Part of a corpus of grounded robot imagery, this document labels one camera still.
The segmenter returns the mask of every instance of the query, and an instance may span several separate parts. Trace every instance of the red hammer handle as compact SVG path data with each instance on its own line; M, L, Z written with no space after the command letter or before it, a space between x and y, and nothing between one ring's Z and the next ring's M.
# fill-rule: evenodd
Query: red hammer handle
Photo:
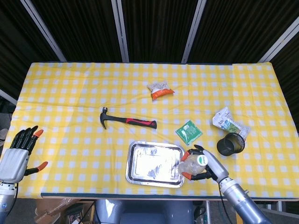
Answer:
M151 127L151 128L157 129L157 122L155 120L147 121L147 120L139 120L139 119L134 119L134 118L127 118L126 123L131 124L131 125Z

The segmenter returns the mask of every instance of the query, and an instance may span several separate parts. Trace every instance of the green packet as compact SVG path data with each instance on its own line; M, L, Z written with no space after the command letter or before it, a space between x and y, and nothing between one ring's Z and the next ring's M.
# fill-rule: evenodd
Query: green packet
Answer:
M184 143L186 143L186 145L190 145L194 142L194 140L202 135L202 132L190 120L181 128L176 130L176 133L184 141Z

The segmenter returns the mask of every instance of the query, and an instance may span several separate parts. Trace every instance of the silver tray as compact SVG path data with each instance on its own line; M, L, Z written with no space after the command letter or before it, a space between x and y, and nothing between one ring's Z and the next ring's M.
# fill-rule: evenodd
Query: silver tray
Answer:
M179 188L184 177L178 173L181 146L134 141L129 146L126 179L130 183Z

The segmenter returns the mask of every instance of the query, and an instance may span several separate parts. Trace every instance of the yellow checkered tablecloth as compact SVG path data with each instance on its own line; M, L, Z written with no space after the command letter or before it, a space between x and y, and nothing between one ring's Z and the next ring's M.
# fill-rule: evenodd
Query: yellow checkered tablecloth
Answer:
M147 84L167 80L175 91L151 100ZM102 107L120 117L156 120L157 129L107 121ZM212 117L228 106L235 121L251 126L244 151L221 156L225 132ZM5 148L21 129L44 133L28 167L48 166L20 182L20 197L41 193L219 196L216 182L185 180L178 189L134 185L125 169L135 140L186 146L175 130L192 120L203 132L194 141L212 152L252 197L299 197L299 139L270 63L234 65L33 63L13 114Z

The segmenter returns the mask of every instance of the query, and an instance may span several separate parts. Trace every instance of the hammer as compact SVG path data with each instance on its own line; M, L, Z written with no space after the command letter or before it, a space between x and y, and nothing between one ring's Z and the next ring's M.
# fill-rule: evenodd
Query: hammer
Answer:
M101 124L103 125L103 127L106 129L105 120L116 120L122 123L126 123L126 124L131 124L131 125L138 125L138 126L144 126L144 127L151 127L154 129L157 129L157 122L154 121L147 121L147 120L139 120L139 119L134 119L134 118L118 118L118 117L114 117L114 116L109 116L107 115L108 108L107 107L103 107L103 111L100 115L100 120L101 120Z

